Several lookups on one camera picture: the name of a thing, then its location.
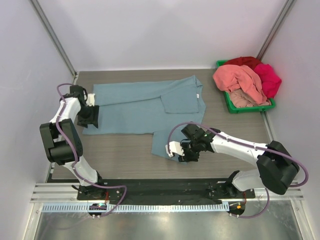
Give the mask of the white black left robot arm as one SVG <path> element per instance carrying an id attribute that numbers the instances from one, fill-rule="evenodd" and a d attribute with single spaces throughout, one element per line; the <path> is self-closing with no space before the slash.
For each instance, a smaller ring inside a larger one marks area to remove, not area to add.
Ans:
<path id="1" fill-rule="evenodd" d="M 95 105 L 95 95 L 69 83 L 69 92 L 61 94 L 59 109 L 55 116 L 39 127 L 47 159 L 68 169 L 79 181 L 73 187 L 82 198 L 100 200 L 106 195 L 102 177 L 83 156 L 83 145 L 75 124 L 80 127 L 99 127 L 99 106 Z"/>

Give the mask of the light blue t shirt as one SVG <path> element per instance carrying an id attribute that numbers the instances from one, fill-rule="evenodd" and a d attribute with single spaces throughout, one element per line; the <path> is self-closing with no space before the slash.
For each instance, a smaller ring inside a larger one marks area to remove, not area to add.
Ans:
<path id="1" fill-rule="evenodd" d="M 98 127 L 83 129 L 84 135 L 152 134 L 153 155 L 168 159 L 168 140 L 185 138 L 183 122 L 201 123 L 206 104 L 203 84 L 190 76 L 180 80 L 95 84 L 95 104 L 99 106 Z"/>

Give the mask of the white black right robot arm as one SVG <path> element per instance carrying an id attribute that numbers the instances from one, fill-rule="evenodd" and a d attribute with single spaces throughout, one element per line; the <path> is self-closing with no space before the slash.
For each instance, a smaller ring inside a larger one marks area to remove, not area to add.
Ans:
<path id="1" fill-rule="evenodd" d="M 225 191 L 231 198 L 254 188 L 266 188 L 284 195 L 300 170 L 278 141 L 254 143 L 234 138 L 218 129 L 203 130 L 195 124 L 187 124 L 181 132 L 188 140 L 181 143 L 179 160 L 182 162 L 196 162 L 200 152 L 204 151 L 229 155 L 255 167 L 248 171 L 237 170 L 229 177 Z"/>

